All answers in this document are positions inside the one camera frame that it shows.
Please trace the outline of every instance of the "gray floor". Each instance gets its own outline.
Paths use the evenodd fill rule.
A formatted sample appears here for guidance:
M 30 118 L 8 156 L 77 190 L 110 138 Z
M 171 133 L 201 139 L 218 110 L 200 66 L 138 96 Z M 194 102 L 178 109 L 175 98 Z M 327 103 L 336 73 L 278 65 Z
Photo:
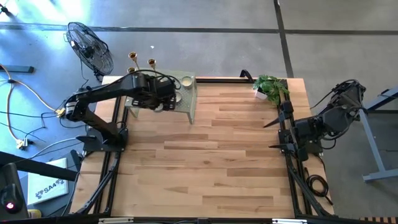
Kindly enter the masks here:
M 212 27 L 277 29 L 272 0 L 0 0 L 15 17 L 0 14 L 0 25 L 8 22 L 60 24 L 70 21 L 89 26 L 112 27 Z M 321 30 L 397 30 L 397 1 L 385 0 L 280 0 L 286 29 Z M 0 63 L 31 65 L 34 74 L 12 74 L 22 80 L 50 105 L 56 107 L 83 83 L 80 61 L 62 31 L 0 29 Z M 245 68 L 252 75 L 286 77 L 279 34 L 221 34 L 172 32 L 97 32 L 108 43 L 113 55 L 112 75 L 124 75 L 132 66 L 127 57 L 139 54 L 145 65 L 155 58 L 167 70 L 186 70 L 201 76 L 238 76 Z M 398 84 L 398 36 L 380 35 L 287 35 L 294 77 L 304 78 L 310 104 L 314 105 L 337 83 L 358 79 L 367 87 L 365 102 L 386 88 Z M 83 66 L 90 85 L 97 85 L 92 72 Z M 1 111 L 6 107 L 8 86 L 0 84 Z M 17 86 L 12 94 L 11 111 L 40 114 L 48 111 L 26 89 Z M 0 122 L 6 116 L 0 114 Z M 12 117 L 12 125 L 31 131 L 39 119 Z M 57 119 L 46 119 L 47 129 L 35 134 L 36 141 L 26 151 L 15 149 L 5 126 L 0 126 L 0 150 L 29 157 L 52 142 L 84 134 L 84 128 L 65 129 Z M 361 124 L 354 124 L 337 146 L 325 153 L 326 174 L 335 203 L 342 217 L 397 216 L 398 178 L 365 184 L 362 175 L 376 171 L 376 163 L 364 140 Z M 38 157 L 49 161 L 71 149 Z M 393 167 L 398 153 L 383 159 Z

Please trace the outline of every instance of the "wooden tabletop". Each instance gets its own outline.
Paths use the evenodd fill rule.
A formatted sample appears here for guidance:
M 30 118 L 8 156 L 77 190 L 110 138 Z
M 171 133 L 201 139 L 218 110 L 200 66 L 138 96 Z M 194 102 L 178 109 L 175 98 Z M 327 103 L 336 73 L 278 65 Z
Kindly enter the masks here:
M 104 77 L 103 83 L 117 78 Z M 303 79 L 287 83 L 295 119 L 311 116 Z M 96 114 L 110 122 L 114 102 L 99 102 Z M 262 128 L 277 115 L 274 105 L 254 97 L 251 84 L 235 83 L 199 83 L 193 125 L 182 113 L 129 115 L 112 216 L 294 217 L 285 157 L 268 148 L 279 143 L 279 125 Z M 83 161 L 71 212 L 97 187 L 103 157 L 94 152 Z M 326 178 L 318 158 L 310 156 L 304 166 Z M 333 213 L 325 198 L 317 199 Z M 302 194 L 299 201 L 303 208 Z

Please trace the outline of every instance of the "green plant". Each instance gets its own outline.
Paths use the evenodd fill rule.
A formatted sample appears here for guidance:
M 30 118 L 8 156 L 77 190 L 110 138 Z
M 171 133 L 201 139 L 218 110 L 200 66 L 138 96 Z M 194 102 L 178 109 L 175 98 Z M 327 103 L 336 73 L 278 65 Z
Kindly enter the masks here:
M 253 90 L 260 88 L 262 92 L 267 95 L 267 99 L 276 105 L 279 105 L 280 92 L 289 93 L 285 86 L 278 80 L 270 75 L 260 75 L 253 84 Z

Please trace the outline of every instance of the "white pot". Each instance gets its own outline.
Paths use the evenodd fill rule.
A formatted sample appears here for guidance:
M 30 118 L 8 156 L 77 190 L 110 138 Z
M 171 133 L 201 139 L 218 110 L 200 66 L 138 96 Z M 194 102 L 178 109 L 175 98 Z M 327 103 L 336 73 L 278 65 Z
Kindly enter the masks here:
M 258 89 L 256 90 L 254 96 L 262 100 L 266 100 L 268 97 L 265 93 L 260 92 Z

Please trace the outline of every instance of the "white cable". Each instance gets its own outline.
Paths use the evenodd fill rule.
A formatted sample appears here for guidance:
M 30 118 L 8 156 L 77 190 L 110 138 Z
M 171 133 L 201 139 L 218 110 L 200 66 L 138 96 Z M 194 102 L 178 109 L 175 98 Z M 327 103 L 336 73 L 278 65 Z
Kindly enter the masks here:
M 51 144 L 51 145 L 45 147 L 44 149 L 40 150 L 38 153 L 34 154 L 32 157 L 30 157 L 30 158 L 28 158 L 28 159 L 31 159 L 31 158 L 33 158 L 33 157 L 39 155 L 41 152 L 43 152 L 44 150 L 50 148 L 51 146 L 54 146 L 54 145 L 56 145 L 56 144 L 60 144 L 60 143 L 63 143 L 63 142 L 71 141 L 71 140 L 77 140 L 77 138 L 64 139 L 64 140 L 55 142 L 55 143 L 53 143 L 53 144 Z

